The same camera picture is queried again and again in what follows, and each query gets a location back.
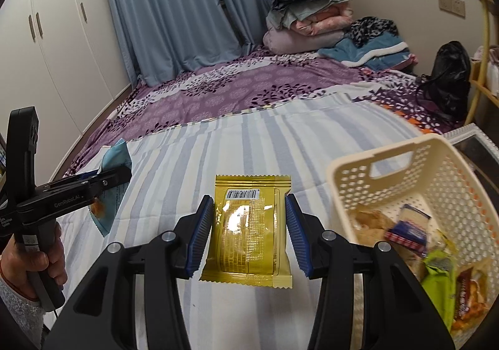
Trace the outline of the left hand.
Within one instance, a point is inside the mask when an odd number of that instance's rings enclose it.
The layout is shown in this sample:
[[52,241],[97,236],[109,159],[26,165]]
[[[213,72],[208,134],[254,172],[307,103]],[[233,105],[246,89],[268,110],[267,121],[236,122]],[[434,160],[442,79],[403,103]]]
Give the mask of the left hand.
[[25,252],[12,237],[1,256],[1,275],[7,285],[22,297],[36,302],[37,294],[28,279],[28,273],[47,271],[48,275],[62,288],[68,280],[68,275],[61,235],[61,227],[59,223],[55,223],[54,244],[47,253]]

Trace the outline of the grey sleeve forearm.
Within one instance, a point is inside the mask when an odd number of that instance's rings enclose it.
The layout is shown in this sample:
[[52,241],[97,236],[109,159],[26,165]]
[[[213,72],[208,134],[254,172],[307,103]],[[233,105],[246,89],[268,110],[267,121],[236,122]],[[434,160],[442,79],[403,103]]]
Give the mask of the grey sleeve forearm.
[[18,294],[3,277],[1,277],[1,299],[20,330],[36,349],[41,349],[45,311],[40,303]]

